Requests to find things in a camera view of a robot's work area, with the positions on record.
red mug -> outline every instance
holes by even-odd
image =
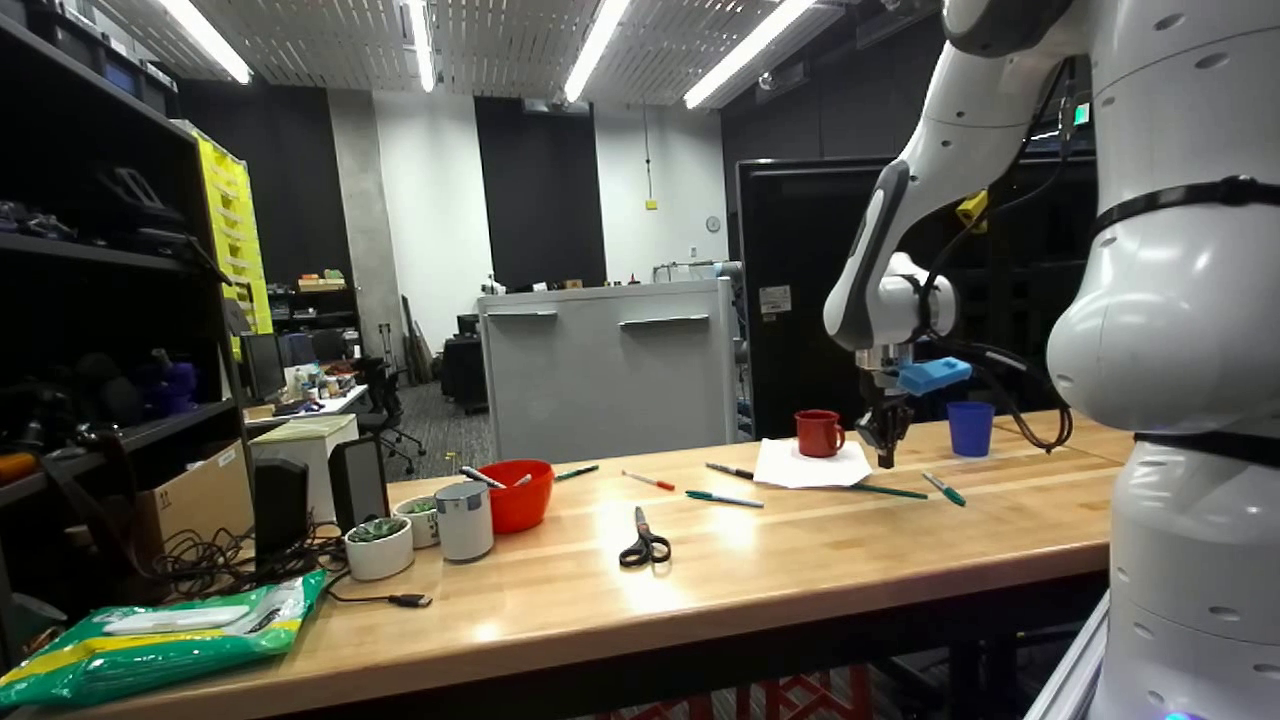
[[[801,455],[834,455],[843,448],[840,414],[832,410],[797,414],[797,443],[801,443]]]

plastic bag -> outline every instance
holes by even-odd
[[[105,703],[287,658],[329,573],[162,609],[99,609],[0,675],[0,707]]]

white robot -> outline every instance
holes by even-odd
[[[921,302],[896,243],[987,190],[1050,72],[1088,56],[1101,234],[1047,370],[1072,410],[1137,434],[1088,718],[1280,718],[1280,0],[948,0],[942,27],[824,305],[880,388],[866,442],[892,462],[896,370],[921,323],[957,322],[951,283]]]

ceiling light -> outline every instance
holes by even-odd
[[[402,8],[409,8],[411,56],[414,56],[414,84],[432,94],[436,66],[432,66],[432,36],[426,36],[426,0],[402,0]]]
[[[597,24],[586,33],[584,53],[577,56],[568,80],[565,80],[565,99],[577,103],[605,56],[605,45],[613,39],[616,24],[622,20],[630,0],[598,0]]]
[[[726,78],[749,70],[785,27],[793,27],[814,0],[785,0],[752,27],[703,80],[684,94],[684,110],[703,103]]]
[[[235,84],[251,80],[242,56],[215,33],[190,0],[161,0],[169,16],[212,56]]]

white paper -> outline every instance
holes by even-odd
[[[851,489],[870,478],[870,464],[854,442],[834,455],[801,455],[797,438],[758,442],[755,483],[774,489]]]

